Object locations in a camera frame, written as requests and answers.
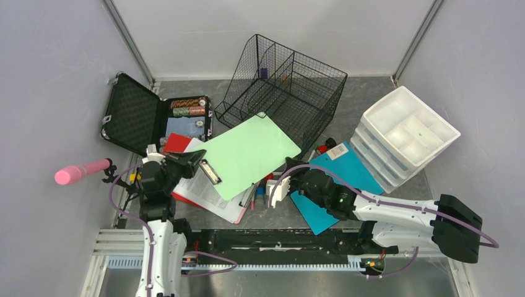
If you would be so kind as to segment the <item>light green clipboard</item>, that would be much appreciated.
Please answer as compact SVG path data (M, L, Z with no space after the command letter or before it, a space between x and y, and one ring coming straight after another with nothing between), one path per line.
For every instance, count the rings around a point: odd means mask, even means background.
M260 112L227 132L197 145L203 159L221 182L214 186L223 200L231 200L296 157L301 148L270 118Z

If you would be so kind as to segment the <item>black wire mesh organizer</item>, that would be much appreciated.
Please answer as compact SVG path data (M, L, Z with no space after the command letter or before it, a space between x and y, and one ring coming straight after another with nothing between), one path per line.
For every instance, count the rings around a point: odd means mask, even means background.
M259 76L268 68L268 79ZM280 78L289 75L289 83ZM263 112L301 148L304 157L334 117L348 75L260 34L245 44L217 120L233 128Z

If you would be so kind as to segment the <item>red clipboard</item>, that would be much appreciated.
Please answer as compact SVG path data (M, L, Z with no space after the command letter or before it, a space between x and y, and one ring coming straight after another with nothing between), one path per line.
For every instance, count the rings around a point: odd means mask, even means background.
M202 144L203 141L201 141L198 138L190 138L186 136L182 136L179 134L172 133L167 140L166 145L164 146L163 153L183 153L186 151L186 149L193 148L199 144ZM203 209L202 206L195 203L192 199L190 199L190 180L189 179L181 179L181 181L178 183L176 188L173 190L173 197L181 202L184 202L186 204L198 207L200 209Z

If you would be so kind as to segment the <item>white printed paper sheet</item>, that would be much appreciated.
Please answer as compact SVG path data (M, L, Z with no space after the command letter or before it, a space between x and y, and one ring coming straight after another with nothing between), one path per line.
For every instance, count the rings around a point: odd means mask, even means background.
M191 183L189 188L190 199L202 206L203 209L212 212L229 223L233 223L235 220L233 199L235 197L230 200L224 200L201 169L198 169L195 176L189 180Z

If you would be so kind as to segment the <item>green white marker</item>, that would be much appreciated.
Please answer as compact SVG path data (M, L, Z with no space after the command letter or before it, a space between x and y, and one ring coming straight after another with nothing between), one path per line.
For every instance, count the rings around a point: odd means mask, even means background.
M316 149L312 150L310 153L310 156L307 159L307 162L310 162L316 156L316 154L317 154Z

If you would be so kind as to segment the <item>teal blue clipboard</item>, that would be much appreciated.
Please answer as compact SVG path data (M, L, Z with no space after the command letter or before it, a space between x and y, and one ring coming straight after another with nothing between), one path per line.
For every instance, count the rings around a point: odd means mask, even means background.
M344 152L335 160L326 152L314 157L310 163L331 171L356 189L377 195L383 194L383 188L368 172L349 144L343 142L342 145L345 146L343 148ZM326 213L325 209L317 206L308 198L301 196L297 191L291 194L291 200L315 235L319 235L339 222L338 219Z

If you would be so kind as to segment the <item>red black round stamp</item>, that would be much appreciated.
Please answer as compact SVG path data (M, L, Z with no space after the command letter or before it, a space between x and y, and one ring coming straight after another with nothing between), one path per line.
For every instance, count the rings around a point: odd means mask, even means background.
M336 145L337 145L336 141L332 137L329 137L325 140L323 145L317 146L315 151L318 155L322 155L326 153L328 150L333 149Z

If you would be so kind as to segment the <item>green chip stack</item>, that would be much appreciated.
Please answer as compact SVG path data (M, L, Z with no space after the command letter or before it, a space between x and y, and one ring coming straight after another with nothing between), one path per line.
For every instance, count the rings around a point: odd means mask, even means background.
M190 116L189 107L174 108L174 109L172 109L172 113L173 113L173 117L175 117L175 118L189 117Z

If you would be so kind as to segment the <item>red chip stack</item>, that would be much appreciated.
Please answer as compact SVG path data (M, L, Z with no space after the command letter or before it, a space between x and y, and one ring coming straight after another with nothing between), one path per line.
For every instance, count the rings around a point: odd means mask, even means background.
M205 106L192 106L189 107L188 113L191 117L194 116L205 116L206 115L206 107Z

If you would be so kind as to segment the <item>orange black chip stack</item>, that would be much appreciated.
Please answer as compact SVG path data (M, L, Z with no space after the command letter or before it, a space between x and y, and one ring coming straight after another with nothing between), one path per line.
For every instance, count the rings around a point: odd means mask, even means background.
M180 99L180 100L173 100L170 103L170 108L171 109L192 108L192 107L205 106L206 104L207 104L207 100L205 97Z

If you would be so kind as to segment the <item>yellow black connector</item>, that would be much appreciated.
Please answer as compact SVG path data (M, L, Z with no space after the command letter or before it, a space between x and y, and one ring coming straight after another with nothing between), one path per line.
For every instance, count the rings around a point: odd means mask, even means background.
M141 180L141 176L139 173L132 173L129 175L129 182L134 183Z

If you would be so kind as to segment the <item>pink pen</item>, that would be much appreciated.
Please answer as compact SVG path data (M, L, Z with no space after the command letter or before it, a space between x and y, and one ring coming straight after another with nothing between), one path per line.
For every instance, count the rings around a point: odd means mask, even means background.
M251 202L250 202L250 210L254 210L254 206L255 206L255 195L252 196L251 198Z

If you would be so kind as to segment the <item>small brown box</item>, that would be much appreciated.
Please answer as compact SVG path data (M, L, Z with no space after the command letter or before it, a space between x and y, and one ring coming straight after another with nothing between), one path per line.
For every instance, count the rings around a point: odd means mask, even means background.
M289 83L289 75L283 75L281 78L280 78L280 82L282 85L286 85Z

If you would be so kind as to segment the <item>purple small block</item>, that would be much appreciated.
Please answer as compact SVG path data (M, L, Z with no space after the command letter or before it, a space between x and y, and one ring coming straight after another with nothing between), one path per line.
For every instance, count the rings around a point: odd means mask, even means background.
M268 75L268 68L260 68L259 70L259 76L262 80L267 80L269 75Z

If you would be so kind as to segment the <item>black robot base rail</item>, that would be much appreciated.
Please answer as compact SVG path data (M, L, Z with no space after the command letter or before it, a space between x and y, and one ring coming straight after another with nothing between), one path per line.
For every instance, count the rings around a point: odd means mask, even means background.
M319 235L307 229L193 230L185 251L207 252L240 265L344 264L348 256L399 253L395 246L381 247L343 229Z

